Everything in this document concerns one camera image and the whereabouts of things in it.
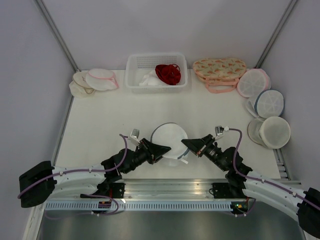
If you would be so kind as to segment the white blue-trimmed laundry bag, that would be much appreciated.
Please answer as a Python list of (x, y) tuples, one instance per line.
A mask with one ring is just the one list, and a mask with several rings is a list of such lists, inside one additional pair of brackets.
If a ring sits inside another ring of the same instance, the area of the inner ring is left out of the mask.
[(167, 122), (159, 125), (151, 134), (150, 140), (156, 145), (170, 147), (171, 150), (165, 153), (161, 159), (164, 165), (177, 167), (187, 165), (189, 149), (182, 143), (187, 139), (186, 131), (174, 122)]

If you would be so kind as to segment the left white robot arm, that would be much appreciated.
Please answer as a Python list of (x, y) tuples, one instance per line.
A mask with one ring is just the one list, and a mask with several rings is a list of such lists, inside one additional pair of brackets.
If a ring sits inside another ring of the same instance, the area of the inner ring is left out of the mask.
[(143, 163), (153, 165), (171, 150), (143, 138), (135, 150), (127, 146), (101, 163), (87, 167), (58, 167), (42, 161), (19, 176), (18, 199), (22, 208), (43, 204), (46, 200), (67, 197), (109, 197), (110, 185), (123, 174), (134, 171)]

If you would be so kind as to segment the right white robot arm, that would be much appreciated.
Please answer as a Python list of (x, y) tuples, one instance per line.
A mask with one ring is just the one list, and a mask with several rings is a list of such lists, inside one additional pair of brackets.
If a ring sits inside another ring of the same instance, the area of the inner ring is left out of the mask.
[(302, 190), (269, 179), (243, 163), (237, 147), (222, 150), (209, 134), (181, 141), (197, 157), (205, 156), (226, 172), (228, 192), (235, 198), (261, 201), (294, 219), (309, 235), (320, 237), (320, 192), (310, 187)]

